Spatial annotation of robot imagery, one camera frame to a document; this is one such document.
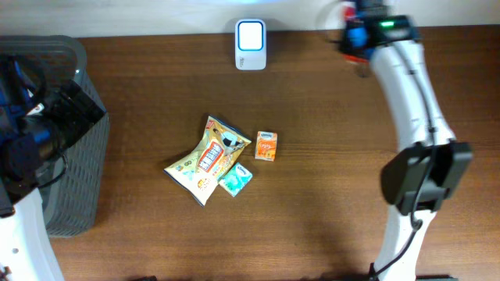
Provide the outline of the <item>orange tissue pack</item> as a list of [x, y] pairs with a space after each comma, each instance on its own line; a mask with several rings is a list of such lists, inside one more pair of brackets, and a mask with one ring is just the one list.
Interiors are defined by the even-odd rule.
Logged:
[[255, 159], [273, 162], [277, 152], [277, 133], [259, 131], [255, 145]]

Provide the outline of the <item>teal tissue pack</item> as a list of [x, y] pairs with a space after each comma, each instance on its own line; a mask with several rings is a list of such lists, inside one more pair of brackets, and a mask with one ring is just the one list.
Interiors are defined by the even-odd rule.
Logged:
[[252, 180], [253, 174], [239, 162], [219, 181], [219, 185], [232, 197], [236, 197]]

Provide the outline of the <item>cream blue snack bag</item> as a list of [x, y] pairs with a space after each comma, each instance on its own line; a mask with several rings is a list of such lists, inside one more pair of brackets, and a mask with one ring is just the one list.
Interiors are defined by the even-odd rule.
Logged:
[[198, 145], [187, 156], [167, 166], [164, 173], [204, 206], [220, 179], [251, 142], [235, 128], [209, 116]]

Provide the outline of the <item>red candy bag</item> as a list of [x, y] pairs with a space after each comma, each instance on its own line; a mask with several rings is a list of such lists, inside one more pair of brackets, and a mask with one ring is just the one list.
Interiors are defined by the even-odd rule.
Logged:
[[350, 63], [367, 63], [365, 47], [368, 35], [363, 19], [357, 12], [355, 1], [345, 1], [343, 19], [345, 28], [339, 51]]

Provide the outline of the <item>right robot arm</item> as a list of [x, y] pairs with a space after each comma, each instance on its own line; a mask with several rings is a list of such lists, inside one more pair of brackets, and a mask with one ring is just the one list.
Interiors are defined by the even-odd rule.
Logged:
[[409, 16], [391, 14], [383, 1], [353, 1], [338, 50], [378, 79], [398, 139], [397, 155], [380, 172], [387, 225], [367, 278], [416, 280], [426, 232], [457, 190], [472, 148], [457, 141], [442, 114]]

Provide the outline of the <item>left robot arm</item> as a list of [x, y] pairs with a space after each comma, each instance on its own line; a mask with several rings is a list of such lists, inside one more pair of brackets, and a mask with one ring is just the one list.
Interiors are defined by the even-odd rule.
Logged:
[[105, 116], [75, 81], [50, 90], [45, 73], [20, 55], [1, 57], [1, 278], [61, 280], [45, 228], [37, 171], [65, 155]]

